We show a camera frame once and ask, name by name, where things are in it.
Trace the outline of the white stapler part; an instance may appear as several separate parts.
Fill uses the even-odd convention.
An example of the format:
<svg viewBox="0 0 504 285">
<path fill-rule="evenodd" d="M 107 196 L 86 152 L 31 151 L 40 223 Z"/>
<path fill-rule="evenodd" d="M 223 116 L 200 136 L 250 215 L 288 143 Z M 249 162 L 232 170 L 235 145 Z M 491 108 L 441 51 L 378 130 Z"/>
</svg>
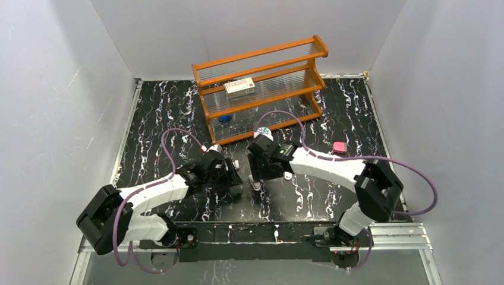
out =
<svg viewBox="0 0 504 285">
<path fill-rule="evenodd" d="M 256 182 L 252 175 L 248 175 L 248 181 L 254 191 L 260 191 L 262 186 L 260 182 Z"/>
</svg>

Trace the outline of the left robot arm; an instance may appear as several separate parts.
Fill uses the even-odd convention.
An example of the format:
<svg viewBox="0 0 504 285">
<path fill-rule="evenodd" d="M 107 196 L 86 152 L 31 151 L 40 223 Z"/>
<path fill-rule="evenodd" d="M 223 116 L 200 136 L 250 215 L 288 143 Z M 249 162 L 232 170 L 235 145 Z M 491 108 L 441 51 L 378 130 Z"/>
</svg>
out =
<svg viewBox="0 0 504 285">
<path fill-rule="evenodd" d="M 117 244 L 151 240 L 163 247 L 196 245 L 197 230 L 177 226 L 164 214 L 145 213 L 160 205 L 183 200 L 205 190 L 227 191 L 242 185 L 240 164 L 224 157 L 217 147 L 208 149 L 198 160 L 178 167 L 150 183 L 117 189 L 101 187 L 76 220 L 76 226 L 98 255 L 113 250 Z"/>
</svg>

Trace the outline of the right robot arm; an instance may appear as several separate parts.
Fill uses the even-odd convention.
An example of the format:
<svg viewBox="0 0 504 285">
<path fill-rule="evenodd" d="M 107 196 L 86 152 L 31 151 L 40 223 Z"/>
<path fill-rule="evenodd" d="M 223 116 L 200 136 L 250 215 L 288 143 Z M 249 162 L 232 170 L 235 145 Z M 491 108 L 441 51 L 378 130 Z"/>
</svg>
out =
<svg viewBox="0 0 504 285">
<path fill-rule="evenodd" d="M 248 147 L 251 181 L 279 178 L 284 173 L 310 175 L 351 190 L 357 196 L 333 227 L 317 227 L 301 237 L 317 247 L 351 246 L 362 230 L 373 223 L 387 223 L 399 202 L 402 182 L 383 157 L 339 157 L 301 144 L 279 144 L 265 134 Z"/>
</svg>

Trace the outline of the round patterned tape roll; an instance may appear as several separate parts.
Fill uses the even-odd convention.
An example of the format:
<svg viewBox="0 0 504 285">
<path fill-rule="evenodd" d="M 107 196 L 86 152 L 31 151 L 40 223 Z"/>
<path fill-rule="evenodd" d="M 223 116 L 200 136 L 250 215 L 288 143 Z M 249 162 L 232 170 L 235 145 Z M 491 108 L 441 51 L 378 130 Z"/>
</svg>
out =
<svg viewBox="0 0 504 285">
<path fill-rule="evenodd" d="M 258 128 L 256 132 L 257 132 L 257 134 L 261 134 L 261 135 L 265 135 L 265 136 L 269 137 L 271 140 L 273 139 L 272 132 L 267 127 Z"/>
</svg>

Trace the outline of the small blue object on shelf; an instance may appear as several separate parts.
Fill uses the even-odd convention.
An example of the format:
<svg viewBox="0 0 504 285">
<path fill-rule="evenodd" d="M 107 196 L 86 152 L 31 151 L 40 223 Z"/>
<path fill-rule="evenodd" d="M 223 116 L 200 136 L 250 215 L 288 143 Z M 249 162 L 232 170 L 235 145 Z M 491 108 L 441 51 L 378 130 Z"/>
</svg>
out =
<svg viewBox="0 0 504 285">
<path fill-rule="evenodd" d="M 221 122 L 229 122 L 231 120 L 231 116 L 230 115 L 223 115 L 223 116 L 218 117 L 218 119 Z"/>
</svg>

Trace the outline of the orange wooden shelf rack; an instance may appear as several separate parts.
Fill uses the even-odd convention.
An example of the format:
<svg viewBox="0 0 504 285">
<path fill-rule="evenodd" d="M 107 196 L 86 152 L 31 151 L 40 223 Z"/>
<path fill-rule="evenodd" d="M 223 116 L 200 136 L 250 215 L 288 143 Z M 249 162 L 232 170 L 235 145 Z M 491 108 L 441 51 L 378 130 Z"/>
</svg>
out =
<svg viewBox="0 0 504 285">
<path fill-rule="evenodd" d="M 272 130 L 296 123 L 286 115 L 260 121 L 271 110 L 294 113 L 305 122 L 321 117 L 314 95 L 326 87 L 316 59 L 329 49 L 320 36 L 283 43 L 222 59 L 192 64 L 198 94 L 213 143 L 225 145 L 251 137 L 254 128 Z M 224 84 L 251 77 L 255 92 L 230 99 Z M 218 117 L 230 115 L 229 122 Z"/>
</svg>

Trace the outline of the black base bar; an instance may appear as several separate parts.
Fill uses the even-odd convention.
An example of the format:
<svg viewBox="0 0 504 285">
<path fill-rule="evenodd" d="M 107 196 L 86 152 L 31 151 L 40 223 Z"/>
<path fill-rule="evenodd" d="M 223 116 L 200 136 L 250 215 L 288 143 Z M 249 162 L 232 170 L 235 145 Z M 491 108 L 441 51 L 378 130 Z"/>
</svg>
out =
<svg viewBox="0 0 504 285">
<path fill-rule="evenodd" d="M 331 222 L 181 224 L 181 262 L 304 259 L 356 265 L 365 257 L 359 252 L 373 245 L 369 234 L 328 241 L 334 227 Z"/>
</svg>

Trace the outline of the pink tape measure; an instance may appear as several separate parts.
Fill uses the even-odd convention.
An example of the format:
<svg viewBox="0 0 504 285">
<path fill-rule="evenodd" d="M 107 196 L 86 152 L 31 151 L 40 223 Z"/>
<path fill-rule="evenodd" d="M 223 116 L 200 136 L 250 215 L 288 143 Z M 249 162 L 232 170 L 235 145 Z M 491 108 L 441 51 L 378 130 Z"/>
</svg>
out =
<svg viewBox="0 0 504 285">
<path fill-rule="evenodd" d="M 346 154 L 347 144 L 342 141 L 335 141 L 332 145 L 332 152 L 337 154 Z"/>
</svg>

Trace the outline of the white red staple box on shelf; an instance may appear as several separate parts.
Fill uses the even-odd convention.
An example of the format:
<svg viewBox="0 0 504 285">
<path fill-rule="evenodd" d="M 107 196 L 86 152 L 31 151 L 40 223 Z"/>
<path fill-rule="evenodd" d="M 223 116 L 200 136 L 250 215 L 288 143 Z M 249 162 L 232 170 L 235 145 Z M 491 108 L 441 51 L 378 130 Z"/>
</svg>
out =
<svg viewBox="0 0 504 285">
<path fill-rule="evenodd" d="M 251 77 L 225 83 L 226 95 L 230 99 L 242 97 L 255 92 L 255 83 Z"/>
</svg>

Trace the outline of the aluminium rail frame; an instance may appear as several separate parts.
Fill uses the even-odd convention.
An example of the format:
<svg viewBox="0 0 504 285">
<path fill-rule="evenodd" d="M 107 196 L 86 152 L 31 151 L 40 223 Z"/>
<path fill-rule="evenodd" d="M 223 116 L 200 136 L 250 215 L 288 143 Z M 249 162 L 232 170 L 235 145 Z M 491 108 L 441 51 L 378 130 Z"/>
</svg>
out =
<svg viewBox="0 0 504 285">
<path fill-rule="evenodd" d="M 341 270 L 336 261 L 244 260 L 181 262 L 170 248 L 147 242 L 134 245 L 138 260 L 116 264 L 112 254 L 98 256 L 88 242 L 80 246 L 71 284 L 440 284 L 431 243 L 421 223 L 376 224 L 373 245 L 360 251 L 360 267 Z"/>
</svg>

